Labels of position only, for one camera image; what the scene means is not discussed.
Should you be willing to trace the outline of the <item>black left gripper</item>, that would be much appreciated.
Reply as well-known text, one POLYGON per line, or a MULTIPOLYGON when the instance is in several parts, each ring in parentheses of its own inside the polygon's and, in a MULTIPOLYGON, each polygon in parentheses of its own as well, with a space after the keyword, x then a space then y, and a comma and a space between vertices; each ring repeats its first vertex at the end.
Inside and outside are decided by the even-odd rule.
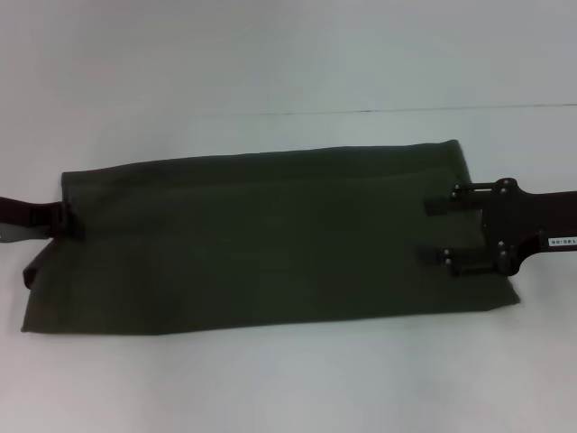
POLYGON ((10 244, 54 236, 85 239, 85 226, 69 203, 28 203, 1 198, 1 242, 10 244))

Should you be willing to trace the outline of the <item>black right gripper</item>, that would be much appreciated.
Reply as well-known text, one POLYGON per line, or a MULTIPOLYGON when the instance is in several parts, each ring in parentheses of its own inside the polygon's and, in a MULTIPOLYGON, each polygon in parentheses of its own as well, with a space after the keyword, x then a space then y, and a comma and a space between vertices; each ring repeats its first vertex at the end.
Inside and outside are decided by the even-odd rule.
POLYGON ((446 197, 427 198, 427 215, 482 213, 484 247, 417 248, 425 266, 441 266, 453 277, 512 276, 539 253, 576 250, 576 193, 534 194, 516 180, 455 184, 446 197))

